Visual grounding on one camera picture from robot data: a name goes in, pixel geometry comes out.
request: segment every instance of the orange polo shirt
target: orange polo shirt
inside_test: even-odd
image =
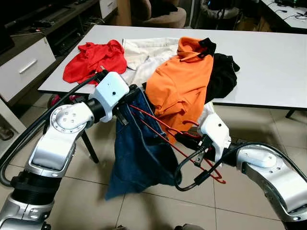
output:
[[[205,102],[215,48],[209,38],[180,38],[177,56],[160,65],[147,81],[145,92],[155,106],[157,118],[180,131],[192,126],[183,121],[197,121]],[[171,135],[167,137],[175,143]]]

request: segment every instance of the denim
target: denim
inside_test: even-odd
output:
[[[139,92],[130,104],[153,115],[144,93],[139,88],[137,90]],[[117,119],[115,163],[106,200],[125,193],[140,193],[156,184],[174,185],[178,161],[173,149],[137,117],[166,137],[160,125],[127,104],[121,105],[118,109],[128,123]]]

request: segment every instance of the tv stand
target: tv stand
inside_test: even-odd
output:
[[[13,89],[13,97],[12,95],[5,96],[5,92],[2,92],[2,89],[0,89],[0,97],[2,100],[8,106],[13,106],[32,88],[35,87],[37,89],[37,86],[62,62],[71,49],[75,47],[94,24],[104,24],[116,13],[116,5],[116,0],[87,0],[81,4],[72,2],[65,7],[57,8],[55,11],[50,12],[49,15],[43,15],[42,18],[38,18],[37,20],[50,22],[51,25],[47,28],[39,28],[37,26],[37,29],[40,31],[39,33],[31,33],[30,31],[34,31],[36,28],[33,29],[33,25],[29,24],[25,25],[21,32],[13,34],[12,39],[15,46],[0,55],[0,74],[9,78],[12,75],[11,69],[13,66],[16,66],[13,62],[15,60],[17,61],[24,52],[29,53],[29,55],[24,55],[25,57],[29,57],[29,60],[25,60],[25,64],[22,65],[20,64],[22,61],[20,59],[18,60],[19,65],[21,65],[17,67],[18,71],[24,70],[24,73],[22,73],[22,76],[22,74],[17,72],[16,77],[21,78],[26,74],[30,74],[31,68],[34,73],[29,79],[21,78],[20,81],[22,81],[23,85]],[[37,60],[37,58],[31,59],[31,54],[33,53],[31,50],[35,51],[37,48],[40,48],[33,47],[36,44],[40,46],[44,46],[43,44],[45,44],[44,48],[46,50],[51,49],[47,53],[51,53],[50,55],[53,57],[50,57],[50,59],[44,57],[46,55],[42,55],[41,57],[48,59],[45,67],[38,66],[42,64],[42,61]]]

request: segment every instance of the white table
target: white table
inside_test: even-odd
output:
[[[307,29],[307,19],[300,20],[293,15],[297,15],[297,13],[304,14],[307,12],[307,8],[304,7],[290,7],[290,6],[278,6],[274,0],[262,0],[262,2],[267,5],[275,14],[277,14],[283,21],[285,21],[292,28],[300,28]]]
[[[215,99],[215,103],[307,109],[307,35],[97,25],[79,44],[182,36],[209,37],[217,44],[216,53],[232,55],[241,67],[237,86],[227,97]],[[77,83],[65,82],[62,75],[65,66],[78,53],[75,47],[38,90],[68,92],[76,86]],[[93,91],[93,85],[86,85],[77,92]]]

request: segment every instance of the chair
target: chair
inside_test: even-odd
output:
[[[175,6],[179,0],[165,0]],[[152,18],[152,7],[149,0],[130,0],[132,25],[144,27],[183,28],[186,22],[187,13],[183,8],[177,7],[178,11],[170,12],[169,15],[162,15]]]

